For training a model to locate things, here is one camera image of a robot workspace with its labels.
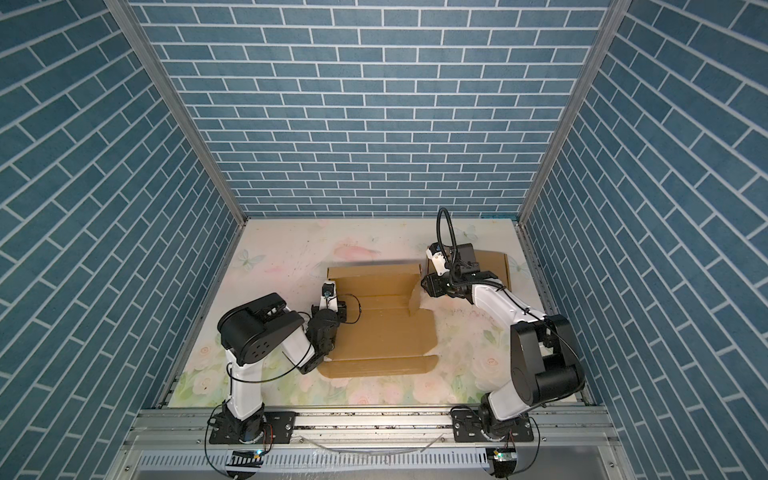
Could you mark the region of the cardboard box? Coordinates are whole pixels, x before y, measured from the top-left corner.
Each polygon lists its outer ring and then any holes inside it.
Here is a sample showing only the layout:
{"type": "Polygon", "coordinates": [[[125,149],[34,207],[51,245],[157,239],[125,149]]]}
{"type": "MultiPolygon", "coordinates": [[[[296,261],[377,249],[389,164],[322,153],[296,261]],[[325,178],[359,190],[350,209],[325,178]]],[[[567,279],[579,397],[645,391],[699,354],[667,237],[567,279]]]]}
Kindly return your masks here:
{"type": "Polygon", "coordinates": [[[422,289],[430,297],[469,298],[476,283],[496,282],[509,286],[507,257],[504,253],[473,250],[461,253],[455,267],[442,276],[434,272],[428,260],[428,271],[421,280],[422,289]]]}
{"type": "Polygon", "coordinates": [[[331,379],[418,375],[439,357],[434,313],[421,307],[419,263],[330,267],[351,316],[339,327],[335,348],[319,365],[331,379]]]}

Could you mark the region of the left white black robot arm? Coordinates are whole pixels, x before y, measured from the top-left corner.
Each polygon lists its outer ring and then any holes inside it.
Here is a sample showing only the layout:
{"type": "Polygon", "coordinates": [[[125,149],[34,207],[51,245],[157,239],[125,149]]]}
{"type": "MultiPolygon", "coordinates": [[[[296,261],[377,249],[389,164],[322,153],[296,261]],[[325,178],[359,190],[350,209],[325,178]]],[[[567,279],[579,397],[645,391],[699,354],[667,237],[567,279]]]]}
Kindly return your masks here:
{"type": "Polygon", "coordinates": [[[276,292],[225,313],[217,324],[226,351],[231,392],[225,412],[239,423],[261,419],[263,360],[280,348],[292,369],[307,374],[334,350],[339,327],[347,320],[347,305],[334,293],[321,296],[308,319],[290,309],[276,292]]]}

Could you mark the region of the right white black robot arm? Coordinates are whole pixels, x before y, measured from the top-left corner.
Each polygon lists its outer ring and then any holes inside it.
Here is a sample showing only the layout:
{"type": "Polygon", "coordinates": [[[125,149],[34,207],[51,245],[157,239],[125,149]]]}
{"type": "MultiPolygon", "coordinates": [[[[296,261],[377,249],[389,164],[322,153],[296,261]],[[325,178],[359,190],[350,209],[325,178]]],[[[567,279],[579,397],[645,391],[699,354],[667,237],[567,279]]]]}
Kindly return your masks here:
{"type": "Polygon", "coordinates": [[[500,438],[513,421],[543,404],[565,399],[585,385],[585,373],[569,320],[546,315],[518,299],[492,272],[480,269],[470,243],[426,250],[434,271],[421,282],[433,298],[468,301],[510,332],[510,380],[481,399],[484,433],[500,438]]]}

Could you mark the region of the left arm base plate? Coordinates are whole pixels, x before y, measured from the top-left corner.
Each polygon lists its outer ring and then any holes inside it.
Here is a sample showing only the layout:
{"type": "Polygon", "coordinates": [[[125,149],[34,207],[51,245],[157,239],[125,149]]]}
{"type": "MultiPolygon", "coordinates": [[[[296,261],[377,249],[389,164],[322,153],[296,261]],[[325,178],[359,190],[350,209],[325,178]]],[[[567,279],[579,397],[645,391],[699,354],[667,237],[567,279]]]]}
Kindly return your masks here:
{"type": "Polygon", "coordinates": [[[217,445],[288,444],[295,426],[293,411],[259,410],[245,420],[236,418],[227,407],[209,420],[208,441],[217,445]]]}

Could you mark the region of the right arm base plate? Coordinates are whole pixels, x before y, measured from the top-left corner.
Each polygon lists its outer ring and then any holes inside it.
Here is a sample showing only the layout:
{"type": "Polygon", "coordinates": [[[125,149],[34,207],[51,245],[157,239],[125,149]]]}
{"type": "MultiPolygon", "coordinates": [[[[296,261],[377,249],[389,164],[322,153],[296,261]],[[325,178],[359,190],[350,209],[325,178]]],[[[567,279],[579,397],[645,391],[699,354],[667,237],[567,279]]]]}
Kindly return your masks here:
{"type": "Polygon", "coordinates": [[[521,417],[497,420],[490,409],[478,409],[457,405],[449,410],[454,441],[457,443],[532,442],[534,433],[529,418],[521,417]]]}

